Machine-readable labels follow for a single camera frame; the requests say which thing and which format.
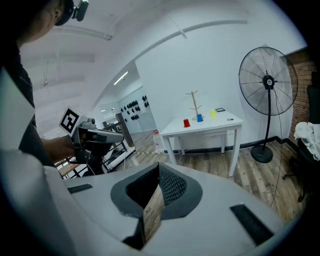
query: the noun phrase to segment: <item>table leg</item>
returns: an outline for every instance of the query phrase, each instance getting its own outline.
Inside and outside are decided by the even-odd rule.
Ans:
[[[174,151],[172,150],[169,138],[168,137],[164,137],[163,141],[164,141],[164,145],[165,145],[166,151],[168,152],[171,164],[176,165],[177,161],[176,161],[176,158],[175,158],[175,155],[174,155]]]
[[[180,144],[181,153],[182,153],[183,156],[185,156],[186,153],[185,153],[185,148],[184,148],[184,142],[182,141],[181,137],[178,137],[178,141],[179,141],[179,144]]]
[[[80,174],[76,171],[76,169],[74,169],[73,172],[75,173],[75,176],[77,176],[78,178],[81,178]]]
[[[234,131],[234,142],[233,142],[233,151],[232,151],[232,160],[229,168],[228,177],[232,177],[235,172],[238,155],[239,155],[239,148],[240,148],[240,140],[241,140],[241,129],[242,126],[235,129]]]
[[[221,135],[221,153],[222,154],[225,152],[226,141],[227,141],[227,133]]]

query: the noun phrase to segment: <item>white cloth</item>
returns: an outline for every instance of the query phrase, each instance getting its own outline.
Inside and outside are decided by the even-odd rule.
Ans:
[[[294,138],[301,139],[313,158],[320,161],[320,124],[298,123],[295,126]]]

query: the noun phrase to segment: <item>man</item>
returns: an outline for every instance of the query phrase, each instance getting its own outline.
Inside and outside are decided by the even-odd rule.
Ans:
[[[32,83],[28,73],[21,64],[19,48],[46,35],[55,25],[66,23],[73,13],[73,0],[50,0],[33,17],[31,22],[11,42],[8,58],[4,60],[4,67],[11,78],[34,107]],[[35,156],[44,166],[54,166],[54,163],[75,155],[70,137],[63,136],[51,140],[41,139],[37,133],[35,117],[28,125],[19,149]]]

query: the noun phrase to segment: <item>red cup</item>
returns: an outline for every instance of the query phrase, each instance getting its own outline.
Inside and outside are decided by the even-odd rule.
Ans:
[[[183,119],[184,128],[190,127],[190,123],[188,119]]]

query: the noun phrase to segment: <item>light fixture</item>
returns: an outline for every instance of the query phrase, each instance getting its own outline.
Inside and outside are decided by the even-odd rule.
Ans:
[[[113,85],[115,86],[117,83],[119,83],[119,81],[123,79],[128,74],[128,72],[129,71],[125,72]]]

